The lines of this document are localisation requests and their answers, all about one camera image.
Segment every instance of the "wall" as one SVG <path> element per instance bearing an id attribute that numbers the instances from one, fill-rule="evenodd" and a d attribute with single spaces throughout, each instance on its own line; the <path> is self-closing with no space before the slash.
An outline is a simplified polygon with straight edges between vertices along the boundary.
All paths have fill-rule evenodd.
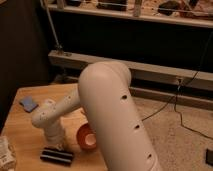
<path id="1" fill-rule="evenodd" d="M 7 0 L 0 5 L 0 128 L 19 87 L 51 79 L 39 7 L 36 0 Z"/>
<path id="2" fill-rule="evenodd" d="M 66 51 L 149 64 L 197 70 L 213 29 L 53 13 L 59 40 Z M 213 39 L 203 71 L 213 72 Z"/>

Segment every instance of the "cable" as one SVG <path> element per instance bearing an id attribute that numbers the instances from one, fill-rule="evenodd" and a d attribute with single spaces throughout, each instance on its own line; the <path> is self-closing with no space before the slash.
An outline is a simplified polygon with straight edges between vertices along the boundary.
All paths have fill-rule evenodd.
<path id="1" fill-rule="evenodd" d="M 201 70 L 202 65 L 203 65 L 203 61 L 204 61 L 204 58 L 205 58 L 205 56 L 206 56 L 206 53 L 207 53 L 207 50 L 208 50 L 208 48 L 209 48 L 209 44 L 210 44 L 210 41 L 211 41 L 212 37 L 213 37 L 213 31 L 210 33 L 210 35 L 209 35 L 209 37 L 208 37 L 208 39 L 207 39 L 207 41 L 206 41 L 206 44 L 205 44 L 205 46 L 204 46 L 203 53 L 202 53 L 201 58 L 200 58 L 200 62 L 199 62 L 198 69 L 197 69 L 197 71 L 195 72 L 195 74 L 193 75 L 193 77 L 191 77 L 191 79 L 190 79 L 189 81 L 187 81 L 184 85 L 181 84 L 181 80 L 178 80 L 178 81 L 179 81 L 179 84 L 178 84 L 177 90 L 176 90 L 176 92 L 174 93 L 174 95 L 171 96 L 170 99 L 169 99 L 161 108 L 159 108 L 156 112 L 152 113 L 151 115 L 147 116 L 146 118 L 142 119 L 142 121 L 145 121 L 145 120 L 147 120 L 147 119 L 149 119 L 149 118 L 155 116 L 155 115 L 158 114 L 159 112 L 161 112 L 161 111 L 162 111 L 163 109 L 165 109 L 166 106 L 173 100 L 173 98 L 175 98 L 175 102 L 174 102 L 174 111 L 180 115 L 181 126 L 182 126 L 183 128 L 185 128 L 185 129 L 189 130 L 189 131 L 192 131 L 192 132 L 194 132 L 194 133 L 197 133 L 197 134 L 200 135 L 200 136 L 203 136 L 203 137 L 205 137 L 205 138 L 208 138 L 208 139 L 210 139 L 210 140 L 213 140 L 213 137 L 210 137 L 210 136 L 208 136 L 208 135 L 206 135 L 206 134 L 204 134 L 204 133 L 202 133 L 202 132 L 199 132 L 199 131 L 197 131 L 197 130 L 194 130 L 194 129 L 192 129 L 192 128 L 189 128 L 189 127 L 185 126 L 185 125 L 183 124 L 183 115 L 182 115 L 182 113 L 179 112 L 179 111 L 177 111 L 177 101 L 178 101 L 179 91 L 180 91 L 180 89 L 181 89 L 182 87 L 185 87 L 185 86 L 187 86 L 188 84 L 190 84 L 190 83 L 195 79 L 195 77 L 197 76 L 197 74 L 199 73 L 199 71 Z"/>
<path id="2" fill-rule="evenodd" d="M 174 111 L 180 115 L 180 125 L 183 128 L 185 128 L 185 129 L 187 129 L 187 130 L 189 130 L 191 132 L 194 132 L 194 133 L 196 133 L 196 134 L 198 134 L 198 135 L 200 135 L 202 137 L 205 137 L 205 138 L 208 138 L 210 140 L 213 140 L 213 137 L 210 137 L 210 136 L 208 136 L 208 135 L 206 135 L 206 134 L 204 134 L 204 133 L 202 133 L 200 131 L 197 131 L 197 130 L 194 130 L 192 128 L 189 128 L 189 127 L 187 127 L 186 125 L 183 124 L 183 114 L 180 111 L 177 110 L 177 101 L 178 101 L 178 94 L 175 96 Z"/>
<path id="3" fill-rule="evenodd" d="M 156 114 L 158 114 L 159 112 L 161 112 L 163 109 L 166 108 L 166 106 L 173 100 L 175 96 L 171 96 L 170 99 L 161 107 L 159 108 L 157 111 L 155 111 L 154 113 L 152 113 L 151 115 L 147 116 L 146 118 L 143 118 L 142 121 L 145 121 L 153 116 L 155 116 Z"/>

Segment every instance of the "robotic arm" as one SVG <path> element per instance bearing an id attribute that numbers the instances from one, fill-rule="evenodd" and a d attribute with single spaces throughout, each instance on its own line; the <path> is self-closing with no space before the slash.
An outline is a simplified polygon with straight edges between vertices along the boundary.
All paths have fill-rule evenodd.
<path id="1" fill-rule="evenodd" d="M 130 95 L 130 82 L 131 73 L 122 63 L 91 64 L 81 73 L 78 88 L 58 103 L 35 112 L 32 124 L 43 128 L 46 138 L 61 141 L 64 130 L 58 119 L 81 104 L 110 171 L 160 171 Z"/>

